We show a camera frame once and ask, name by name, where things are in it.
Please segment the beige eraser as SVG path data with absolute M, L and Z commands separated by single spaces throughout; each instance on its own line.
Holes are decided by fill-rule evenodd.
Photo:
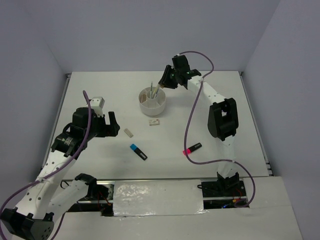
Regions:
M 129 129 L 124 129 L 125 134 L 129 137 L 132 138 L 134 135 L 132 134 L 132 132 Z

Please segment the blue ballpoint pen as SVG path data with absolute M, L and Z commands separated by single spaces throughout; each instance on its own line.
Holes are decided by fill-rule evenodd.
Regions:
M 159 91 L 159 88 L 160 88 L 160 85 L 158 84 L 155 88 L 155 90 L 153 91 L 153 95 L 152 95 L 152 98 L 154 99 L 156 97 L 156 95 L 158 94 L 158 91 Z

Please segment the green pen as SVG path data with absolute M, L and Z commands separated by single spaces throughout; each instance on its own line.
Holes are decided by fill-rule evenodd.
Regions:
M 152 95 L 153 95 L 153 81 L 150 84 L 150 92 L 149 92 L 149 98 L 152 99 Z

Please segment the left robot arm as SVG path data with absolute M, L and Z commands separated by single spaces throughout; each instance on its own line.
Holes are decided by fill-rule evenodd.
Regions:
M 80 173 L 58 195 L 67 171 L 75 164 L 77 157 L 88 146 L 92 138 L 117 136 L 120 126 L 114 112 L 108 112 L 109 124 L 100 109 L 78 108 L 72 115 L 72 122 L 59 134 L 48 155 L 48 159 L 36 179 L 35 185 L 14 208 L 1 208 L 0 219 L 6 229 L 24 240 L 47 240 L 53 233 L 56 221 L 77 201 L 95 199 L 100 193 L 108 196 L 108 188 L 97 184 L 91 175 Z

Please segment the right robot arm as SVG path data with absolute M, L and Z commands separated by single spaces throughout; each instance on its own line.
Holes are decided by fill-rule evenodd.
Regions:
M 201 74 L 197 69 L 191 69 L 186 57 L 186 52 L 181 52 L 172 58 L 172 65 L 165 67 L 159 81 L 161 88 L 176 89 L 183 86 L 196 95 L 187 124 L 191 124 L 193 113 L 198 101 L 208 106 L 207 129 L 210 135 L 222 144 L 226 159 L 217 159 L 217 181 L 214 187 L 201 184 L 200 188 L 205 193 L 230 195 L 239 184 L 240 177 L 233 172 L 235 164 L 234 140 L 239 127 L 237 103 L 234 98 L 226 98 L 215 90 L 205 78 L 207 74 Z

